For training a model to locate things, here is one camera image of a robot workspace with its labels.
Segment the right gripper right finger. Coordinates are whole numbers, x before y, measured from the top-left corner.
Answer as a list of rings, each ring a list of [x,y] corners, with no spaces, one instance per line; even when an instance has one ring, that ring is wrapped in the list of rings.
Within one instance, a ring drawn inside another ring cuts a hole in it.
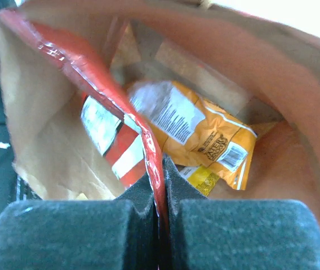
[[[164,156],[173,269],[320,269],[320,227],[297,200],[212,200]]]

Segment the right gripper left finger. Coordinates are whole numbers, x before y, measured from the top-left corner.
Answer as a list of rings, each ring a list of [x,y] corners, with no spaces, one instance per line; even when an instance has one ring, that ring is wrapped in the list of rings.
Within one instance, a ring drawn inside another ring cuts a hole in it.
[[[155,268],[148,177],[114,200],[26,200],[0,214],[0,269]]]

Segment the small yellow packet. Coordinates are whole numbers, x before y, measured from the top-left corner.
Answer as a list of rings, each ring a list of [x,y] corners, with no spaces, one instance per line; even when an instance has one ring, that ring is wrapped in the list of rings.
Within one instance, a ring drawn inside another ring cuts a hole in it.
[[[220,177],[204,166],[188,166],[182,168],[180,175],[186,179],[202,195],[208,196]]]

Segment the orange yellow snack bag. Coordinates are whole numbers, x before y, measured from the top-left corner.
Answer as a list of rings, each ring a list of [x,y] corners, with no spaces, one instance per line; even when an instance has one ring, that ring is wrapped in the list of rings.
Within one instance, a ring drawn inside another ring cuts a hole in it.
[[[245,190],[257,139],[250,126],[176,81],[135,82],[127,94],[175,164],[206,168]]]

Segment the red Doritos bag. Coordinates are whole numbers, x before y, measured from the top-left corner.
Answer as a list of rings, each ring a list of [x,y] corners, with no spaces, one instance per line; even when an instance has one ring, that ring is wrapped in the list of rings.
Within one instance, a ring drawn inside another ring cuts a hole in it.
[[[1,10],[0,85],[14,169],[39,200],[110,201],[148,178],[157,269],[167,211],[161,153],[109,72],[124,25],[72,10]]]

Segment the red paper bag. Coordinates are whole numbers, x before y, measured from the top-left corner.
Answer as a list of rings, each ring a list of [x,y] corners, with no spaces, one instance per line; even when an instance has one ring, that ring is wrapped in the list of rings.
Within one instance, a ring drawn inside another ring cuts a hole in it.
[[[248,185],[214,199],[295,199],[320,225],[320,38],[178,1],[27,1],[0,11],[0,86],[15,171],[43,199],[124,187],[79,115],[80,77],[177,80],[258,132]]]

